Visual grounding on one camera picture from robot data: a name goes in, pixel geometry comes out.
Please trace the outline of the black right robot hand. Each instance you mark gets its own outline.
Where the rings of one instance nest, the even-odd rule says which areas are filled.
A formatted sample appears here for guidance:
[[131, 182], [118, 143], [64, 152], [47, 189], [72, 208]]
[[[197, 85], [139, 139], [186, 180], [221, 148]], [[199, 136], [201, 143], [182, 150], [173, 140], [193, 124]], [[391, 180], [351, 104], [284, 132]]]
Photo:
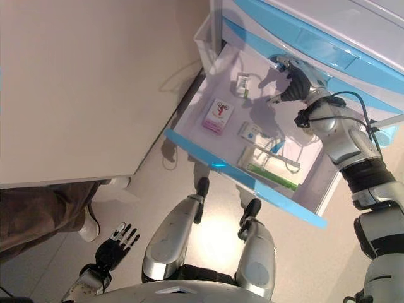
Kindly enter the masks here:
[[288, 73], [287, 78], [291, 79], [289, 86], [284, 92], [267, 100], [270, 104], [305, 100], [311, 88], [311, 82], [304, 72], [302, 61], [293, 56], [277, 55], [271, 57], [271, 61], [277, 63], [279, 71]]

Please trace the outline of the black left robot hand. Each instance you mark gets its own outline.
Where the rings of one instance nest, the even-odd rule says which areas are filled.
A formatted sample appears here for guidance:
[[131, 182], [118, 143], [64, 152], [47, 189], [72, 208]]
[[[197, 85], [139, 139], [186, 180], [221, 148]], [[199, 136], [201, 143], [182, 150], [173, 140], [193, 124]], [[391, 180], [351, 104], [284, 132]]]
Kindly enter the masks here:
[[96, 265], [106, 271], [116, 269], [139, 238], [138, 229], [131, 223], [120, 223], [111, 236], [97, 249]]

